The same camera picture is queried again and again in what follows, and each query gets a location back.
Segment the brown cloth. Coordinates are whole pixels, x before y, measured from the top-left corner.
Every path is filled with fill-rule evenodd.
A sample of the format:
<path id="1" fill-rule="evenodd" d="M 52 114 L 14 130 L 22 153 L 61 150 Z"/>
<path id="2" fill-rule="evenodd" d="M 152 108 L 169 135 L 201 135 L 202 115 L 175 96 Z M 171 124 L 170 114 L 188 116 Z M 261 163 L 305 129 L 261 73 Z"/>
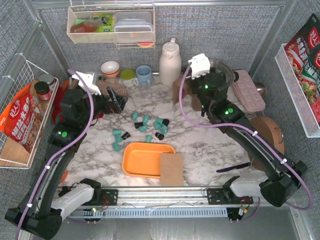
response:
<path id="1" fill-rule="evenodd" d="M 182 81 L 183 75 L 181 74 L 178 79 L 176 79 L 172 86 L 172 104 L 175 105 L 176 103 L 179 102 L 179 91 L 180 91 L 180 86 L 181 86 L 181 81 Z M 183 99 L 186 96 L 191 96 L 191 107 L 194 111 L 200 112 L 202 110 L 202 104 L 198 97 L 192 93 L 190 85 L 187 83 L 187 81 L 184 81 L 183 84 L 183 90 L 182 90 L 182 95 L 181 98 Z"/>

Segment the teal coffee capsule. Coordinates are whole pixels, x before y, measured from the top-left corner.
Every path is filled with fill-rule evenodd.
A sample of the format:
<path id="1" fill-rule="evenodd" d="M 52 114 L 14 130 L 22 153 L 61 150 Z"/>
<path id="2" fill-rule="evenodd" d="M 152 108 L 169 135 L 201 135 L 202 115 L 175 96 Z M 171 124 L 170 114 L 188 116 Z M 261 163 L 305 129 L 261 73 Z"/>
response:
<path id="1" fill-rule="evenodd" d="M 116 143 L 121 143 L 123 141 L 123 139 L 119 136 L 119 135 L 117 135 L 116 137 L 115 137 L 115 142 Z"/>
<path id="2" fill-rule="evenodd" d="M 166 126 L 166 125 L 163 125 L 162 127 L 161 127 L 161 133 L 162 134 L 166 134 L 168 132 L 168 127 Z"/>
<path id="3" fill-rule="evenodd" d="M 149 115 L 144 115 L 144 116 L 143 116 L 143 120 L 142 120 L 143 124 L 144 124 L 144 125 L 147 125 L 149 119 L 150 119 L 150 116 L 149 116 Z"/>
<path id="4" fill-rule="evenodd" d="M 145 138 L 145 142 L 146 143 L 150 143 L 152 141 L 153 137 L 151 135 L 146 135 L 146 138 Z"/>
<path id="5" fill-rule="evenodd" d="M 148 128 L 149 128 L 148 125 L 142 125 L 142 126 L 140 126 L 138 129 L 139 129 L 139 131 L 140 131 L 141 133 L 143 133 L 143 132 L 145 132 Z"/>
<path id="6" fill-rule="evenodd" d="M 119 136 L 122 134 L 122 130 L 121 129 L 113 129 L 112 130 L 112 135 L 113 136 Z"/>
<path id="7" fill-rule="evenodd" d="M 134 111 L 134 112 L 132 113 L 132 115 L 131 115 L 131 119 L 132 119 L 133 121 L 136 121 L 137 118 L 138 118 L 138 116 L 139 116 L 139 113 L 136 112 L 136 111 Z"/>
<path id="8" fill-rule="evenodd" d="M 112 148 L 115 152 L 119 152 L 122 149 L 122 147 L 117 142 L 112 143 Z"/>
<path id="9" fill-rule="evenodd" d="M 162 118 L 156 118 L 155 121 L 153 122 L 153 127 L 156 130 L 160 130 L 163 126 L 163 119 Z"/>

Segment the orange plastic tray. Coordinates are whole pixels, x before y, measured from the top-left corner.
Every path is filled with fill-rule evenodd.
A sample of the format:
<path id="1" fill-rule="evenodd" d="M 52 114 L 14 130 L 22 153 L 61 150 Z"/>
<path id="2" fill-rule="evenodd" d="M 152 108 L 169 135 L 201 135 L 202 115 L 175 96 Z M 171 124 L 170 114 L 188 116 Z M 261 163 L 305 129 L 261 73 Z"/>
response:
<path id="1" fill-rule="evenodd" d="M 175 153 L 175 149 L 168 144 L 133 142 L 124 150 L 122 169 L 132 177 L 159 179 L 161 155 Z"/>

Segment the tan scouring pad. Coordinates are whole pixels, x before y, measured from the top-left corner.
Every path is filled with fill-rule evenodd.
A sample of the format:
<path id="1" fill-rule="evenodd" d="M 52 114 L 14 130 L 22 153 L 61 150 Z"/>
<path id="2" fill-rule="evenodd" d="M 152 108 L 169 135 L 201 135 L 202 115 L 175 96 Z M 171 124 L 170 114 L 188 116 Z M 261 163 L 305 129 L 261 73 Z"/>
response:
<path id="1" fill-rule="evenodd" d="M 181 153 L 162 153 L 160 157 L 160 185 L 162 187 L 182 187 L 183 155 Z"/>

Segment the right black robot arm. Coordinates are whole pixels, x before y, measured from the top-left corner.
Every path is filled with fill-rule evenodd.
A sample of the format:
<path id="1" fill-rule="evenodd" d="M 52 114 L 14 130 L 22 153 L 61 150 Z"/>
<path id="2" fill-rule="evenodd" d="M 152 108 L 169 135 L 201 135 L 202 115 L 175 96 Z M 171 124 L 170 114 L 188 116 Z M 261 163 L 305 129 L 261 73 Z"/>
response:
<path id="1" fill-rule="evenodd" d="M 211 72 L 197 78 L 188 77 L 187 81 L 200 100 L 202 114 L 262 167 L 267 177 L 258 185 L 262 197 L 271 205 L 281 207 L 302 185 L 307 165 L 287 158 L 255 132 L 245 113 L 227 99 L 229 86 L 222 74 Z"/>

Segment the red cloth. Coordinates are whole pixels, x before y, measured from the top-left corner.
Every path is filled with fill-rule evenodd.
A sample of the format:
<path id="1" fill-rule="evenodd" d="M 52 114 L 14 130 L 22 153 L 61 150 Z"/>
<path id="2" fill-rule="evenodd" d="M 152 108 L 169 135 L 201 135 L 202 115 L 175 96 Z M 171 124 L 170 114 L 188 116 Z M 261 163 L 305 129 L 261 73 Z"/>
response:
<path id="1" fill-rule="evenodd" d="M 64 120 L 61 108 L 61 101 L 63 99 L 64 94 L 65 91 L 59 86 L 52 104 L 53 111 L 51 117 L 54 125 L 57 125 L 59 122 Z"/>

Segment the striped beige cloth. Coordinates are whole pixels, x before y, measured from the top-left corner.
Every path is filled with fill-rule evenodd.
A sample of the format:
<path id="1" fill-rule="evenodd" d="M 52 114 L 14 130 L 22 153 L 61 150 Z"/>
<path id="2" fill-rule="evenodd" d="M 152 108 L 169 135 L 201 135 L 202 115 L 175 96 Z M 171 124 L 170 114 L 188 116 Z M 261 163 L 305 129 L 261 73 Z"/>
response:
<path id="1" fill-rule="evenodd" d="M 99 88 L 101 94 L 105 96 L 109 95 L 107 88 L 111 88 L 115 94 L 121 97 L 127 97 L 129 95 L 125 86 L 119 83 L 110 83 L 106 80 L 98 80 L 96 82 L 96 86 Z"/>

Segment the blue mug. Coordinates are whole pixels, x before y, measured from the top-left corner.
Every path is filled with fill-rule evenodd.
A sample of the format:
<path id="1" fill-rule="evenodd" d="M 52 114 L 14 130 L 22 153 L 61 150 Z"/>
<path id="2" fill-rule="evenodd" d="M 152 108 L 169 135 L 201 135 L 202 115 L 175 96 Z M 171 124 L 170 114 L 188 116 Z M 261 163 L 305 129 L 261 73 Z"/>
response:
<path id="1" fill-rule="evenodd" d="M 152 69 L 148 65 L 141 65 L 136 69 L 136 77 L 140 86 L 151 86 L 153 83 Z"/>

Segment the silver lid glass jar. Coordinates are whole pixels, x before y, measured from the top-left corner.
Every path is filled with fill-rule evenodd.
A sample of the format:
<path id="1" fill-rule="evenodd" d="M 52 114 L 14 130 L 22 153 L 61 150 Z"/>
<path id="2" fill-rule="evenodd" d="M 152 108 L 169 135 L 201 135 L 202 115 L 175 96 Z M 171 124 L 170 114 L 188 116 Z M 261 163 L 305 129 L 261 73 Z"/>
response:
<path id="1" fill-rule="evenodd" d="M 44 74 L 39 76 L 39 81 L 40 82 L 45 82 L 49 86 L 52 86 L 55 83 L 55 78 L 54 78 L 53 75 L 51 75 L 49 73 L 44 73 Z"/>

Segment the pink egg tray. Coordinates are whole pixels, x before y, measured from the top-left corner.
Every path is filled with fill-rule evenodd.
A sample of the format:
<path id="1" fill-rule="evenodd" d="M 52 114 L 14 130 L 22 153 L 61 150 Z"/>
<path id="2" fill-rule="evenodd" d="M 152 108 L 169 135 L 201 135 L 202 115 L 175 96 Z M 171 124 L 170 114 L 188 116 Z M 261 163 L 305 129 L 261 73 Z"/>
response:
<path id="1" fill-rule="evenodd" d="M 235 96 L 249 113 L 261 112 L 266 108 L 265 101 L 258 92 L 249 73 L 243 69 L 233 71 L 235 79 L 231 84 Z"/>

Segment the white thermos jug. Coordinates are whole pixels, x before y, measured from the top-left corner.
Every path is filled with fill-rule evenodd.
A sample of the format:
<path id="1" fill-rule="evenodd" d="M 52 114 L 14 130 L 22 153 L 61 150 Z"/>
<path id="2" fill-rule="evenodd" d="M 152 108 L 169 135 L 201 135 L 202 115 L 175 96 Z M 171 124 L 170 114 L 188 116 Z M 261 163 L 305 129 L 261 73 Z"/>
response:
<path id="1" fill-rule="evenodd" d="M 160 82 L 170 87 L 180 77 L 181 69 L 180 47 L 176 39 L 172 38 L 162 46 L 162 54 L 159 59 Z"/>

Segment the round wooden board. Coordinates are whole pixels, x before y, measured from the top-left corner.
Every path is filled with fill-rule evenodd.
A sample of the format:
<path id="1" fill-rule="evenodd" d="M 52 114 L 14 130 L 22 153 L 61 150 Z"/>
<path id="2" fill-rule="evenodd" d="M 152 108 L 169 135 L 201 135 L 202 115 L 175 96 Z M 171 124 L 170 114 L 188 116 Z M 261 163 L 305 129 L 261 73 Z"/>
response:
<path id="1" fill-rule="evenodd" d="M 280 153 L 285 153 L 284 136 L 278 125 L 270 117 L 254 117 L 250 120 L 252 126 L 263 138 Z"/>

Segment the clear plastic food container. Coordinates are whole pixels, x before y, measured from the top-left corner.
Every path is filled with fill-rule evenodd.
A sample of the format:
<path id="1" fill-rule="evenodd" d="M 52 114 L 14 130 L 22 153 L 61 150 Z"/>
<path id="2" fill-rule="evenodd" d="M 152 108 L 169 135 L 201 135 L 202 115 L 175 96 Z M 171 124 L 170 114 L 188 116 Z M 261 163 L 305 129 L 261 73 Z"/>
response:
<path id="1" fill-rule="evenodd" d="M 126 11 L 115 14 L 114 36 L 119 43 L 151 42 L 154 26 L 148 11 Z"/>

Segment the cream wall shelf basket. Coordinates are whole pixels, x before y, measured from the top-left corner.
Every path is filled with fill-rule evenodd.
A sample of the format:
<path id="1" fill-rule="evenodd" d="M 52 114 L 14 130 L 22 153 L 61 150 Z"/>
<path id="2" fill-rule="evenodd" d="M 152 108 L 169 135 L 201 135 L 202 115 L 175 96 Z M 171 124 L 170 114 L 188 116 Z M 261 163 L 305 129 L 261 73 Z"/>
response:
<path id="1" fill-rule="evenodd" d="M 156 42 L 155 5 L 69 6 L 66 33 L 75 44 L 114 43 L 118 48 L 151 48 Z"/>

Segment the purple handled knife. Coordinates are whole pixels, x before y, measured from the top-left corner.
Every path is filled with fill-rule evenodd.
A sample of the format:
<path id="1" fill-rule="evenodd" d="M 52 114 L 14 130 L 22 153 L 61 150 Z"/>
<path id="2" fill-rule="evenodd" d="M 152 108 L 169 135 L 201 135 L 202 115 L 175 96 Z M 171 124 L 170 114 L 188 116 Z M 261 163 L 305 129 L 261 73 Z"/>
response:
<path id="1" fill-rule="evenodd" d="M 249 166 L 250 166 L 250 163 L 246 162 L 246 163 L 242 163 L 242 164 L 239 164 L 239 165 L 234 165 L 234 166 L 230 166 L 230 167 L 226 167 L 226 168 L 221 168 L 221 169 L 216 170 L 216 172 L 217 173 L 226 173 L 226 172 L 229 172 L 229 171 L 232 171 L 232 170 L 239 170 L 239 169 L 243 169 L 243 168 L 246 168 L 246 167 L 249 167 Z"/>

